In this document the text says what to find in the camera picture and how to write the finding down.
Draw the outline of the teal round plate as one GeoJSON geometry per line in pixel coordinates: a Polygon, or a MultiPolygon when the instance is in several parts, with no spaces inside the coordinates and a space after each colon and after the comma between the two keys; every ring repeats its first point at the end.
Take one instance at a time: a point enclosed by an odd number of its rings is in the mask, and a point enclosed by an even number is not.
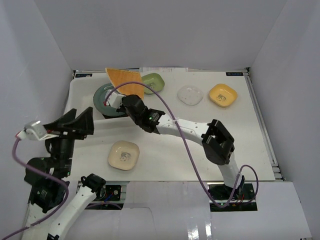
{"type": "Polygon", "coordinates": [[[95,108],[104,116],[105,119],[122,118],[127,117],[126,113],[117,112],[115,108],[104,105],[105,96],[108,90],[112,90],[114,87],[111,83],[100,86],[93,95],[93,104],[95,108]]]}

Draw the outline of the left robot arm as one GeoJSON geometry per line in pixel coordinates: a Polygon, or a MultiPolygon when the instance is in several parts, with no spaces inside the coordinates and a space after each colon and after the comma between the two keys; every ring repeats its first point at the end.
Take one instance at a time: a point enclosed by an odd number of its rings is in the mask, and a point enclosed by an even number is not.
{"type": "MultiPolygon", "coordinates": [[[[75,108],[59,119],[42,124],[31,121],[24,126],[22,137],[44,141],[48,157],[35,157],[27,162],[24,181],[31,185],[30,203],[37,205],[44,214],[64,204],[68,198],[69,183],[64,181],[71,174],[76,140],[94,134],[93,108],[77,114],[75,108]]],[[[94,199],[105,196],[106,181],[91,173],[80,178],[79,192],[52,222],[47,234],[49,240],[63,240],[70,227],[94,199]]]]}

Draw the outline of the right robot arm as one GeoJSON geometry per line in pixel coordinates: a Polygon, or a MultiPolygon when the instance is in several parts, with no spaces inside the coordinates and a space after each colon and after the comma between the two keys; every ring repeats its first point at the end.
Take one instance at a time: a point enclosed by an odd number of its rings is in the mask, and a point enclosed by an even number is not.
{"type": "Polygon", "coordinates": [[[174,119],[164,111],[148,108],[137,95],[117,94],[108,103],[117,112],[126,113],[147,133],[185,137],[203,147],[206,158],[217,165],[226,188],[226,195],[236,200],[244,193],[244,176],[240,173],[234,156],[234,138],[219,120],[192,122],[174,119]]]}

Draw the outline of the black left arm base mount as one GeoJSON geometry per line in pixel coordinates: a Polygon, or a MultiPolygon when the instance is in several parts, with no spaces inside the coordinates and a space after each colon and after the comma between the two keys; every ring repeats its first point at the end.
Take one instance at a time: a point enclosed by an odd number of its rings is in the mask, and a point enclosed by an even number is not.
{"type": "Polygon", "coordinates": [[[105,185],[86,210],[121,210],[121,185],[105,185]]]}

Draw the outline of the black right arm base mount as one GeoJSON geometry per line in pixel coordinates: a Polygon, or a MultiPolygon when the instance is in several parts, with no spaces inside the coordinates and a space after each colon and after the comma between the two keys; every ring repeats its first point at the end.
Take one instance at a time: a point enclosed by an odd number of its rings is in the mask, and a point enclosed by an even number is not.
{"type": "MultiPolygon", "coordinates": [[[[224,205],[230,197],[232,189],[223,184],[209,184],[208,192],[220,205],[224,205]]],[[[252,183],[245,183],[240,193],[234,193],[229,205],[219,208],[210,201],[210,212],[256,212],[258,210],[254,186],[252,183]]]]}

